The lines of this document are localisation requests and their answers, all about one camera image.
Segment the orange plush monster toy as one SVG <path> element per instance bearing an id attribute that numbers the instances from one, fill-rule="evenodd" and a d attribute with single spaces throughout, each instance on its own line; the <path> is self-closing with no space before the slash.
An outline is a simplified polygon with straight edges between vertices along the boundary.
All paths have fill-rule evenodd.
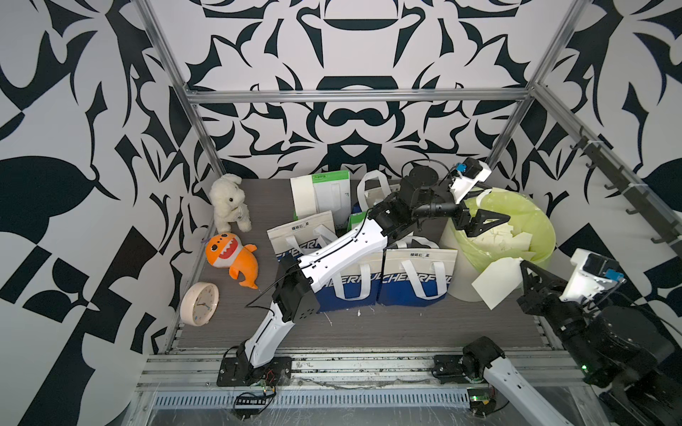
<path id="1" fill-rule="evenodd" d="M 254 255 L 257 250 L 254 244 L 243 244 L 236 234 L 225 233 L 209 239 L 205 255 L 211 266 L 227 269 L 233 280 L 243 277 L 240 286 L 258 289 L 259 263 Z"/>

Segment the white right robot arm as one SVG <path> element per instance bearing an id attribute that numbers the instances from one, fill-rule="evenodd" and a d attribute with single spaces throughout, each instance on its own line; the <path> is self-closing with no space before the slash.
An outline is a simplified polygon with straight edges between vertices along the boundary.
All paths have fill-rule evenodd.
<path id="1" fill-rule="evenodd" d="M 587 312 L 595 296 L 607 285 L 616 289 L 625 276 L 612 258 L 585 250 L 577 257 L 569 280 L 520 261 L 521 310 L 549 323 L 584 382 L 603 390 L 599 399 L 617 424 L 679 425 L 681 385 L 659 369 L 674 352 L 672 342 L 636 307 Z M 441 383 L 486 383 L 530 424 L 568 424 L 488 337 L 467 344 L 460 356 L 435 356 L 432 374 Z"/>

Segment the green plastic bin liner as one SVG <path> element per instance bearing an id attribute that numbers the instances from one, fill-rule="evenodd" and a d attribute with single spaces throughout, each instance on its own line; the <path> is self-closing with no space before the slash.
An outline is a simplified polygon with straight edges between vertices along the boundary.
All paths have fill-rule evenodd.
<path id="1" fill-rule="evenodd" d="M 504 257 L 521 258 L 541 267 L 550 264 L 556 234 L 550 219 L 529 197 L 492 188 L 467 199 L 465 205 L 473 214 L 486 209 L 510 217 L 507 223 L 475 238 L 447 223 L 446 231 L 477 272 Z"/>

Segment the white round trash bin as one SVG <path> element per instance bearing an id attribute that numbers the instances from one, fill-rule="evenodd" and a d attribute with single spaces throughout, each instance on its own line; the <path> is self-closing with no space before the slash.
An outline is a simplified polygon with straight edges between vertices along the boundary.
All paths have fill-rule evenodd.
<path id="1" fill-rule="evenodd" d="M 458 252 L 448 293 L 460 301 L 470 303 L 481 302 L 481 296 L 472 286 L 473 282 L 480 276 L 480 273 L 466 257 L 464 249 L 456 239 L 456 230 L 450 219 L 444 226 L 438 245 L 441 249 L 456 250 Z"/>

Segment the green white middle bag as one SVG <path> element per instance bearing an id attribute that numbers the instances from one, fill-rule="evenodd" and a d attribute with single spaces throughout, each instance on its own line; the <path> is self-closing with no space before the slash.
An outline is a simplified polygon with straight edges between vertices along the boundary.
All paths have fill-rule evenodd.
<path id="1" fill-rule="evenodd" d="M 352 213 L 351 216 L 349 217 L 347 230 L 351 231 L 357 225 L 360 225 L 363 222 L 363 220 L 366 218 L 366 216 L 367 216 L 366 211 L 360 211 L 357 213 Z"/>

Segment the green white back left bag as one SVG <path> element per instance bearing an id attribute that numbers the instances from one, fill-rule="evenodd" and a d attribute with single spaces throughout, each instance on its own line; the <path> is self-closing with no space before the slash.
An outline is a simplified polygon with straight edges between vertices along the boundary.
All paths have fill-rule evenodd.
<path id="1" fill-rule="evenodd" d="M 351 215 L 351 185 L 348 170 L 313 174 L 318 213 L 330 211 L 335 227 L 347 224 Z"/>

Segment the white blue back right bag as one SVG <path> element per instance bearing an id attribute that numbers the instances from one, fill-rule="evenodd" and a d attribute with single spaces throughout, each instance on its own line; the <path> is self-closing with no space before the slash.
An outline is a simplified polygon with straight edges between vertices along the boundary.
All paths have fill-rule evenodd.
<path id="1" fill-rule="evenodd" d="M 367 184 L 374 181 L 378 186 L 368 189 Z M 379 204 L 386 197 L 392 193 L 398 192 L 400 189 L 399 183 L 391 184 L 385 173 L 379 170 L 373 170 L 366 173 L 360 180 L 356 188 L 357 202 L 362 212 Z"/>

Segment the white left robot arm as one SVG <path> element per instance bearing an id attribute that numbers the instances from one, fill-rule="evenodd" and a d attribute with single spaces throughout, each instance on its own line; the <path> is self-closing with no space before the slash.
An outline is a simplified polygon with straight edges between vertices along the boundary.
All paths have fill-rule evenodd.
<path id="1" fill-rule="evenodd" d="M 317 292 L 336 273 L 383 252 L 419 229 L 422 221 L 450 218 L 456 230 L 469 237 L 508 223 L 509 216 L 502 213 L 486 209 L 471 213 L 464 202 L 490 173 L 486 163 L 468 159 L 447 174 L 449 187 L 442 190 L 435 170 L 416 165 L 401 179 L 399 190 L 370 208 L 359 226 L 311 254 L 284 257 L 270 286 L 273 295 L 266 317 L 251 338 L 224 353 L 217 385 L 250 386 L 264 380 L 284 338 L 297 323 L 319 311 Z"/>

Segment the white tape roll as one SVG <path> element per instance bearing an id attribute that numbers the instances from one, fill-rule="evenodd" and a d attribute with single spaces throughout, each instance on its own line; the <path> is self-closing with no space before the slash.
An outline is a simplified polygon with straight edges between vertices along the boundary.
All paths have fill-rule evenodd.
<path id="1" fill-rule="evenodd" d="M 202 327 L 209 323 L 218 307 L 220 291 L 209 282 L 197 282 L 188 289 L 180 305 L 183 324 Z"/>

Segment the white plush rabbit toy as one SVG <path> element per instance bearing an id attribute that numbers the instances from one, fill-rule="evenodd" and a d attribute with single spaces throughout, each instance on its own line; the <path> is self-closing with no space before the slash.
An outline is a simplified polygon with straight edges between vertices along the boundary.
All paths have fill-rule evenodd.
<path id="1" fill-rule="evenodd" d="M 209 198 L 213 206 L 214 225 L 219 234 L 230 233 L 232 223 L 236 223 L 243 233 L 252 229 L 245 192 L 240 188 L 242 182 L 241 177 L 225 174 L 211 185 Z"/>

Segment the white receipt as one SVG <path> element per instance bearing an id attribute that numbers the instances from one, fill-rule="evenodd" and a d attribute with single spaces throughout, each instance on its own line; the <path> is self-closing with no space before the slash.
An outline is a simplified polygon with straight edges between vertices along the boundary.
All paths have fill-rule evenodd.
<path id="1" fill-rule="evenodd" d="M 317 214 L 313 176 L 292 177 L 289 182 L 291 183 L 291 193 L 297 219 Z"/>
<path id="2" fill-rule="evenodd" d="M 473 281 L 473 289 L 490 310 L 494 310 L 522 284 L 522 261 L 520 257 L 498 259 Z"/>

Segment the green white bag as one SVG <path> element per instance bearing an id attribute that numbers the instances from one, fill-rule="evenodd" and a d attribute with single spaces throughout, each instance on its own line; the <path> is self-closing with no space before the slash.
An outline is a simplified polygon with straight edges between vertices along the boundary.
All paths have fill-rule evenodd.
<path id="1" fill-rule="evenodd" d="M 360 225 L 363 222 L 363 220 L 366 218 L 366 216 L 367 216 L 366 211 L 360 211 L 357 213 L 352 213 L 351 216 L 349 217 L 347 230 L 351 231 L 357 225 Z"/>
<path id="2" fill-rule="evenodd" d="M 348 170 L 313 174 L 318 213 L 330 211 L 335 227 L 347 224 L 351 215 L 351 185 Z"/>

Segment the blue white front right bag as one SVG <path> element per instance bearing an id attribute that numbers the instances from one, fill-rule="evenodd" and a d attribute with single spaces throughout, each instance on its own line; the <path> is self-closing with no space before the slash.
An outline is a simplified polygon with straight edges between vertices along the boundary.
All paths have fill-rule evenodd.
<path id="1" fill-rule="evenodd" d="M 444 299 L 449 290 L 458 251 L 441 248 L 421 236 L 408 236 L 385 252 L 378 303 L 426 307 Z"/>

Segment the torn paper pieces in bin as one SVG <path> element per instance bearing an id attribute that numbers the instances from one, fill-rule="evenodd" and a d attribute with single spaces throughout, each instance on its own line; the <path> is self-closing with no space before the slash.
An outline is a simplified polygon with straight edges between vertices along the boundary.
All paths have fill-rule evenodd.
<path id="1" fill-rule="evenodd" d="M 477 196 L 476 205 L 480 208 L 484 202 L 500 202 L 504 208 L 510 209 L 507 215 L 515 218 L 526 217 L 536 209 L 531 207 L 531 202 L 527 197 L 501 189 L 483 191 Z M 485 232 L 485 234 L 470 238 L 469 241 L 481 250 L 497 250 L 499 252 L 520 250 L 524 252 L 529 251 L 532 239 L 533 234 L 520 230 L 520 227 L 511 225 L 511 221 L 509 221 L 505 225 L 497 226 Z"/>

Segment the aluminium frame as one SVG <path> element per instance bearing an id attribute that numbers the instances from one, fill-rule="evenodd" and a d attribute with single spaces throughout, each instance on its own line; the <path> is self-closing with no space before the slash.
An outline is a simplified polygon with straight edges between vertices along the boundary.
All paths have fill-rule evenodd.
<path id="1" fill-rule="evenodd" d="M 290 179 L 473 157 L 552 221 L 550 269 L 618 260 L 611 298 L 681 331 L 681 257 L 572 151 L 584 126 L 681 218 L 678 1 L 144 1 L 219 173 Z"/>

